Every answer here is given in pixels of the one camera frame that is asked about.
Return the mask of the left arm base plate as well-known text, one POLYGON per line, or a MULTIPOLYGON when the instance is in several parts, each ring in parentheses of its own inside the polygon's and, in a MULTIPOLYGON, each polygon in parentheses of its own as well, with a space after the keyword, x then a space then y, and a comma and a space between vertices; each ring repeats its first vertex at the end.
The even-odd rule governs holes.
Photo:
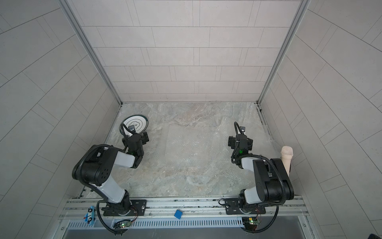
POLYGON ((123 202, 106 203, 106 206, 101 207, 104 216, 122 217, 122 216, 143 216, 146 209, 146 200, 130 200, 124 205, 123 202))

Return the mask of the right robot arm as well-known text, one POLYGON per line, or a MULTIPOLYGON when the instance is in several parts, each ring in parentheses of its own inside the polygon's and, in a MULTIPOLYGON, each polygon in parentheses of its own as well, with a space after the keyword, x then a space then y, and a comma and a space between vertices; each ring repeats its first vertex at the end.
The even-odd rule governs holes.
POLYGON ((253 140, 245 134, 245 127, 234 122, 235 136, 228 138, 228 146, 233 150, 231 163, 254 173, 255 186, 241 190, 238 208, 244 214, 264 213, 263 207, 280 206, 294 198, 285 166, 280 158, 268 159, 250 153, 253 140))

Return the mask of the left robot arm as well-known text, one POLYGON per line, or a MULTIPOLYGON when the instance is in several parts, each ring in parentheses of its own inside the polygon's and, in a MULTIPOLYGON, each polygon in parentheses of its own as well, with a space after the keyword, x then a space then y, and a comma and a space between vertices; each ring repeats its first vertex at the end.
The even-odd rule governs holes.
POLYGON ((111 176, 115 165, 137 168, 144 156, 143 145, 149 141, 146 129, 148 120, 137 119, 120 124, 124 149, 108 144, 93 145, 80 159, 72 171, 72 177, 100 195, 105 212, 124 216, 132 209, 127 190, 121 188, 111 176))

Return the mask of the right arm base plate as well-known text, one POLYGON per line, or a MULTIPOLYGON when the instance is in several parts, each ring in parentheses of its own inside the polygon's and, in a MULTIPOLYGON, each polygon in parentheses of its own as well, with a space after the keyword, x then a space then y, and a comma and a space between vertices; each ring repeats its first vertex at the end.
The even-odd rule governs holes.
POLYGON ((225 208, 227 215, 266 214, 264 207, 257 204, 247 204, 238 198, 223 198, 218 203, 225 208))

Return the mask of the bubble wrap sheet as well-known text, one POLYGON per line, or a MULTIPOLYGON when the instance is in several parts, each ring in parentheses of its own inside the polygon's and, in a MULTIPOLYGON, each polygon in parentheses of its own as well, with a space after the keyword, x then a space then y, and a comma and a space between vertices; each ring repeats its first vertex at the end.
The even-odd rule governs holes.
POLYGON ((145 145, 128 185, 134 196, 235 195, 255 185, 253 172, 231 162, 233 123, 183 127, 171 124, 145 145))

